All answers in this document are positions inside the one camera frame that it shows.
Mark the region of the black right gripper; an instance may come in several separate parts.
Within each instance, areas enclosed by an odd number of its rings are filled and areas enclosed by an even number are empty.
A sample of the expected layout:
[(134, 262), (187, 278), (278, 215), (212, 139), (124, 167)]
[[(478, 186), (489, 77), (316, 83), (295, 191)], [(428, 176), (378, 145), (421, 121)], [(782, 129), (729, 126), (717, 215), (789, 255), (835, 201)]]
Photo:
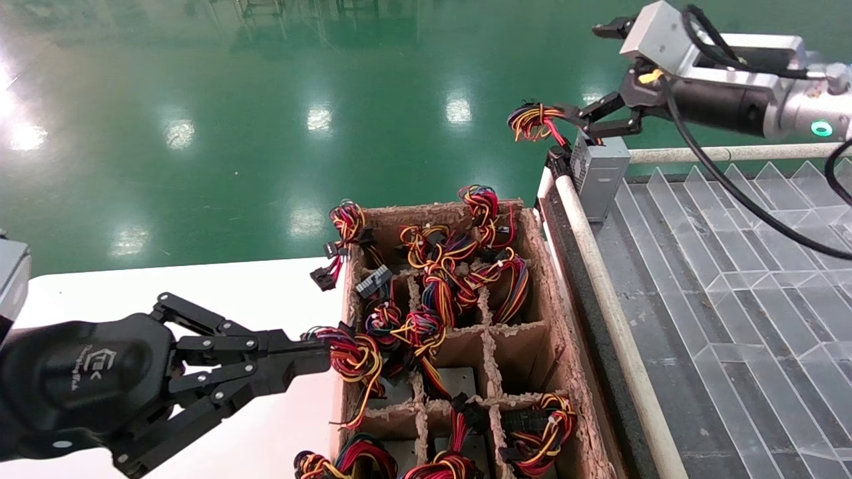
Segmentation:
[[(622, 79), (622, 95), (612, 91), (584, 107), (564, 106), (562, 119), (590, 122), (581, 131), (592, 144), (642, 133), (645, 117), (673, 122), (672, 108), (682, 122), (764, 138), (767, 112), (777, 102), (772, 88), (684, 79), (660, 68), (635, 66)], [(625, 106), (630, 118), (597, 122)]]

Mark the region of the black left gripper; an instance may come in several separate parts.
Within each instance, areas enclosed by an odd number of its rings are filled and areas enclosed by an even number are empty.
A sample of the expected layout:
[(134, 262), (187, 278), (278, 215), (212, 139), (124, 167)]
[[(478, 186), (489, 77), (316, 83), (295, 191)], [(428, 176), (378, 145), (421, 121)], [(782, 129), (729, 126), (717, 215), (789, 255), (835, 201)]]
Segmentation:
[[(331, 368), (320, 340), (249, 330), (170, 292), (152, 315), (12, 330), (2, 346), (2, 461), (108, 448), (142, 478), (250, 401), (288, 391), (295, 374)], [(174, 340), (173, 323), (190, 332)], [(177, 367), (223, 366), (166, 380)], [(226, 366), (269, 361), (271, 366)]]

